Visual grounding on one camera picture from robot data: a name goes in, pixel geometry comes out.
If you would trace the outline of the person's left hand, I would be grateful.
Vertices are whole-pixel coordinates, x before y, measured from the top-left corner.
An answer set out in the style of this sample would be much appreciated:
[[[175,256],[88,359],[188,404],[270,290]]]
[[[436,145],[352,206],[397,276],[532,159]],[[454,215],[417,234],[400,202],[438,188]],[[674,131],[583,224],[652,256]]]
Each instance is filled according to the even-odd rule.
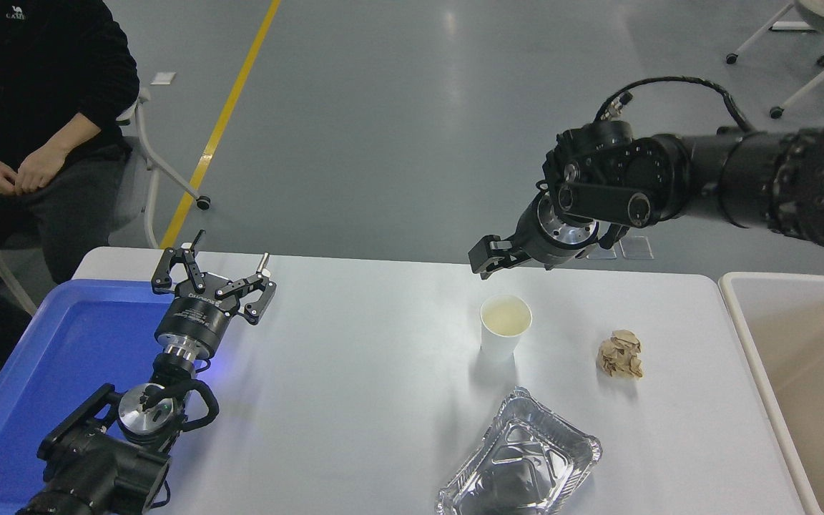
[[[29,195],[49,185],[65,164],[69,149],[53,142],[43,144],[19,165],[14,194]]]

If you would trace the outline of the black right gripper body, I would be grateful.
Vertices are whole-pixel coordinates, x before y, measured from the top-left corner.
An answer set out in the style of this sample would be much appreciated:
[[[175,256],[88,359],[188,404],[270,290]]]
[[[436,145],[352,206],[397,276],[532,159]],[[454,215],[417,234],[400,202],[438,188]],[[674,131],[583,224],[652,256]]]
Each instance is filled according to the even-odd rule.
[[[520,216],[512,242],[550,270],[577,254],[577,228],[555,215],[549,199],[535,199]]]

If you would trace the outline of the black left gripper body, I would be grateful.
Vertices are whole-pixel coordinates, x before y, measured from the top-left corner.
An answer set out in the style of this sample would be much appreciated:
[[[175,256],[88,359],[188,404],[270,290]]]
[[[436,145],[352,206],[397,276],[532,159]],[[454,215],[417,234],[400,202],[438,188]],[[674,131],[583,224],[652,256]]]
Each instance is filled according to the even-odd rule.
[[[218,290],[232,283],[229,278],[205,273],[202,282],[203,293],[197,293],[192,280],[177,284],[174,300],[154,332],[158,345],[189,346],[196,356],[215,356],[240,301],[233,296],[216,298]]]

